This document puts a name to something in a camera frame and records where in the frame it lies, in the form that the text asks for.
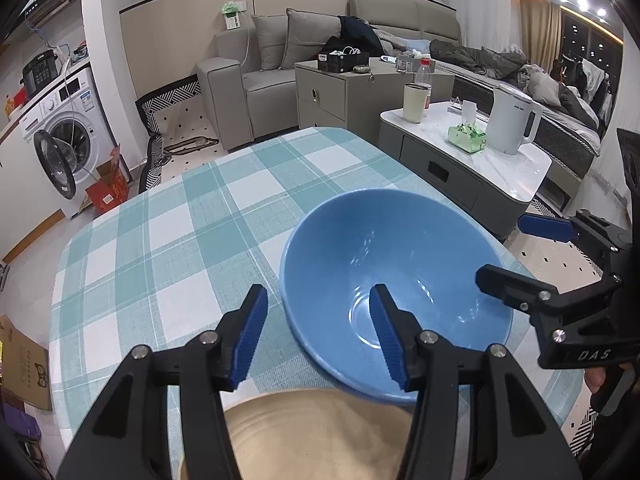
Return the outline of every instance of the blue bowl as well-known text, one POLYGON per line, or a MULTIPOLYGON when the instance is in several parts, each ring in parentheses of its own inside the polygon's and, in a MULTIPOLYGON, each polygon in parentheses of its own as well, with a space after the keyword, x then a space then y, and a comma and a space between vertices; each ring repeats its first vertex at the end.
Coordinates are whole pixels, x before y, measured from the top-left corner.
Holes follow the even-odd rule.
POLYGON ((391 380, 369 316, 385 283, 398 308, 453 344, 505 343, 510 308, 478 290, 476 270, 500 259, 478 227, 431 198, 395 189, 338 195, 292 232, 280 263, 290 328, 341 386, 378 402, 411 404, 391 380))

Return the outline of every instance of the plaid tablecloth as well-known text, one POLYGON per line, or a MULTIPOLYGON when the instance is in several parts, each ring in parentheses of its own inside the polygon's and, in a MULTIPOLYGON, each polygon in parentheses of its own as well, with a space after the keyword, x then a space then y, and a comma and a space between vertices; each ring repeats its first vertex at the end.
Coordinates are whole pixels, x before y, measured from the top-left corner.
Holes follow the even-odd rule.
MULTIPOLYGON (((284 388, 330 386, 301 354, 278 293, 280 255, 303 216, 336 194, 368 187, 418 192, 456 208, 401 164, 340 128, 308 128, 183 173, 80 231, 60 258, 53 291, 50 378, 66 443, 130 349, 180 346, 237 308, 252 283, 269 313, 248 379, 230 403, 284 388)), ((478 224, 505 268, 526 269, 478 224)), ((541 370, 538 345, 515 312, 507 342, 558 422, 582 375, 541 370)), ((177 388, 169 392, 175 471, 182 453, 177 388)))

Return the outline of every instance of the table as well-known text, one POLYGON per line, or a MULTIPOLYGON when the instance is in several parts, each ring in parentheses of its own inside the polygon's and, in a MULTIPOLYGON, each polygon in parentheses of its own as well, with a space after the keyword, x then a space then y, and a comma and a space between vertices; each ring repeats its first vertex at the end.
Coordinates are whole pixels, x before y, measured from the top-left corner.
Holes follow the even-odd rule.
MULTIPOLYGON (((380 115, 380 149, 439 189, 499 240, 505 240, 527 210, 551 166, 535 144, 523 144, 517 155, 491 146, 467 153, 447 140, 460 114, 449 103, 432 104, 422 121, 410 123, 402 109, 380 115)), ((486 129, 486 121, 478 117, 486 129)))
MULTIPOLYGON (((396 66, 377 57, 369 58, 371 72, 332 73, 318 70, 317 61, 296 63, 298 124, 339 126, 378 145, 380 114, 402 106, 404 85, 414 82, 413 73, 400 73, 396 66)), ((455 76, 433 75, 431 101, 449 101, 455 76)))
MULTIPOLYGON (((457 208, 354 134, 308 128, 194 168, 81 230, 60 257, 52 298, 50 382, 63 439, 70 440, 133 346, 185 344, 236 309, 252 283, 267 288, 269 313, 248 379, 235 393, 223 394, 223 403, 285 388, 329 387, 287 326, 278 293, 280 255, 308 211, 336 194, 366 187, 397 187, 457 208)), ((474 225, 505 268, 527 274, 474 225)), ((536 365, 535 332, 522 313, 513 314, 507 347, 562 423, 582 374, 536 365)), ((175 473, 182 453, 175 387, 168 404, 175 473)))

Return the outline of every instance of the electric kettle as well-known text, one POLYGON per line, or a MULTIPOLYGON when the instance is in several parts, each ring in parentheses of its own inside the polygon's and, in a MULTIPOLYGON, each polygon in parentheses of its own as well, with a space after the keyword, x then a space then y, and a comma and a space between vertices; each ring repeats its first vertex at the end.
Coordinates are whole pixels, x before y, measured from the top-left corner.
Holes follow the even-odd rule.
POLYGON ((494 88, 494 108, 486 126, 486 142, 499 152, 516 155, 521 144, 533 142, 542 117, 542 105, 501 84, 494 88))

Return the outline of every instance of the plastic bottle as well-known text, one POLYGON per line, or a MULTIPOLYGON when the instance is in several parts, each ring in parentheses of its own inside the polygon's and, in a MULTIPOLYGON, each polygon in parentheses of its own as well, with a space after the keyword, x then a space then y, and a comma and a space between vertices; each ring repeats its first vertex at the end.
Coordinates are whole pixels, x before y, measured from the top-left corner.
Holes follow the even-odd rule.
POLYGON ((423 57, 420 60, 420 68, 415 74, 415 83, 417 85, 424 86, 427 89, 427 102, 424 105, 425 108, 429 108, 429 104, 431 103, 431 86, 433 77, 431 76, 430 63, 431 59, 423 57))

